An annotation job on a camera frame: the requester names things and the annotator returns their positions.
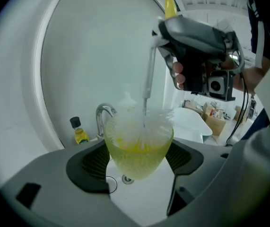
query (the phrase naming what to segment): white ceiling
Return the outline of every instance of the white ceiling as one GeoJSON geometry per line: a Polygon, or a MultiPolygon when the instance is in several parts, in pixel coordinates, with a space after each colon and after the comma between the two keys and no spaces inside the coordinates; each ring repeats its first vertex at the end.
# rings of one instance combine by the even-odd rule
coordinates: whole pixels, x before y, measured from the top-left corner
{"type": "MultiPolygon", "coordinates": [[[[251,52],[251,27],[247,13],[247,0],[175,0],[185,17],[215,25],[227,19],[244,50],[245,58],[254,61],[251,52]]],[[[157,0],[164,7],[165,0],[157,0]]]]}

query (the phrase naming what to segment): person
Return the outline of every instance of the person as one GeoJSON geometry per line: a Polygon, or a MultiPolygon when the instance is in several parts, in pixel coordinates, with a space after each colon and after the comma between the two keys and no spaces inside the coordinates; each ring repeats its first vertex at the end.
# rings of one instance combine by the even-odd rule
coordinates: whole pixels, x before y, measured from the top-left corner
{"type": "MultiPolygon", "coordinates": [[[[262,21],[264,25],[264,49],[263,49],[263,57],[261,59],[261,66],[256,65],[256,67],[245,69],[243,71],[244,79],[247,85],[248,92],[250,94],[255,94],[254,89],[262,80],[264,75],[270,68],[270,0],[266,0],[266,4],[264,6],[265,0],[248,0],[248,16],[251,25],[251,46],[252,52],[256,53],[257,51],[257,43],[258,43],[258,23],[262,21]]],[[[221,68],[223,69],[232,69],[234,67],[234,63],[232,59],[227,56],[226,61],[221,63],[221,68]]],[[[184,88],[184,83],[186,78],[184,75],[180,74],[183,70],[183,65],[179,62],[175,62],[173,69],[175,73],[179,73],[176,76],[175,80],[179,83],[179,88],[184,88]]],[[[236,75],[234,77],[233,88],[243,91],[244,86],[240,75],[236,75]]],[[[263,109],[250,129],[247,133],[242,137],[243,140],[247,140],[250,136],[256,131],[267,127],[270,124],[268,116],[263,109]]]]}

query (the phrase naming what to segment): dark sleeve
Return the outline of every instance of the dark sleeve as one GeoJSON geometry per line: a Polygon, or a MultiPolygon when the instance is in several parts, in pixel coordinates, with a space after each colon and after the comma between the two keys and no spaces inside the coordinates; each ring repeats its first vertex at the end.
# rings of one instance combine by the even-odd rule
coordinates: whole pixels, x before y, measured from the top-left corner
{"type": "MultiPolygon", "coordinates": [[[[258,44],[258,19],[255,17],[253,11],[250,8],[248,8],[248,17],[252,33],[251,39],[252,52],[256,54],[258,44]]],[[[265,32],[265,39],[264,39],[263,56],[270,60],[270,35],[265,28],[264,32],[265,32]]]]}

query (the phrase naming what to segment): drain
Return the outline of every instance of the drain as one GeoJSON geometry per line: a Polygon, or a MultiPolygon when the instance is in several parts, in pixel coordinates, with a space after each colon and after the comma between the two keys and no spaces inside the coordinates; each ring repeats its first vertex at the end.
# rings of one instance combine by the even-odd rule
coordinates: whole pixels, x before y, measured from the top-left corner
{"type": "Polygon", "coordinates": [[[132,184],[134,182],[134,180],[128,178],[126,175],[122,176],[122,181],[124,184],[132,184]]]}
{"type": "Polygon", "coordinates": [[[106,182],[108,184],[108,189],[110,194],[115,192],[117,190],[117,181],[115,180],[115,178],[111,177],[111,176],[106,176],[106,182]]]}

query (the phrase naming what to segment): cardboard box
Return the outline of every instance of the cardboard box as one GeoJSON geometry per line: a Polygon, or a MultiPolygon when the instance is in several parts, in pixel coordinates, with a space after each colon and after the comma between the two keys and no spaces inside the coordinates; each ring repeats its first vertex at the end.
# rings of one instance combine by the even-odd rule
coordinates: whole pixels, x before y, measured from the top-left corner
{"type": "Polygon", "coordinates": [[[224,118],[211,117],[206,113],[203,113],[202,119],[211,128],[212,134],[216,136],[221,134],[226,123],[224,118]]]}
{"type": "MultiPolygon", "coordinates": [[[[236,106],[235,107],[235,110],[236,110],[236,113],[235,113],[234,120],[235,121],[238,121],[238,118],[240,116],[241,107],[240,106],[236,106]]],[[[243,119],[242,119],[242,121],[240,123],[246,122],[246,120],[247,120],[247,113],[248,113],[248,110],[246,109],[246,111],[245,111],[245,113],[243,115],[243,119]]]]}
{"type": "Polygon", "coordinates": [[[215,107],[213,105],[211,105],[210,103],[205,103],[202,109],[206,114],[209,115],[211,110],[215,109],[215,107]]]}
{"type": "Polygon", "coordinates": [[[203,111],[198,109],[197,105],[195,103],[187,101],[187,102],[185,102],[184,108],[191,109],[191,110],[197,112],[202,117],[203,111]]]}

